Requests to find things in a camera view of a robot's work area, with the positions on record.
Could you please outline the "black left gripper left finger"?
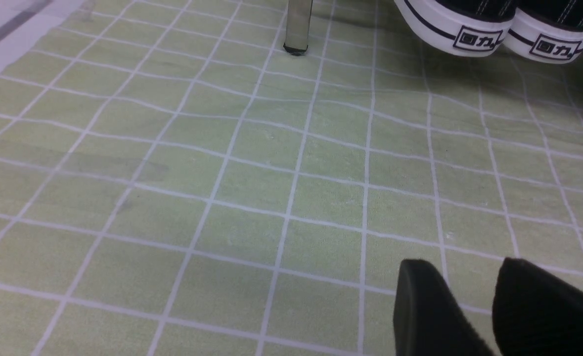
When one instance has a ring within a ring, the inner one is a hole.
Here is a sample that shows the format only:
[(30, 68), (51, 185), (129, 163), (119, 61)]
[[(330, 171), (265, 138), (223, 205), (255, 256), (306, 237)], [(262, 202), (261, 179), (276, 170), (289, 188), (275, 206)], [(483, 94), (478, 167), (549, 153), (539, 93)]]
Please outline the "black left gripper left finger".
[(397, 356), (493, 356), (430, 262), (400, 263), (393, 312)]

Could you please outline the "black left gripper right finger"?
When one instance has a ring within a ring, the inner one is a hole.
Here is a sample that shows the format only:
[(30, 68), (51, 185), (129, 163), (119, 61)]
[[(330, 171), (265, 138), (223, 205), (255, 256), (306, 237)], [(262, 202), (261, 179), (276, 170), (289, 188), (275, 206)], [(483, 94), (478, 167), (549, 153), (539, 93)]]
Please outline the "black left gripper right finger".
[(583, 291), (524, 259), (501, 264), (492, 322), (504, 356), (583, 356)]

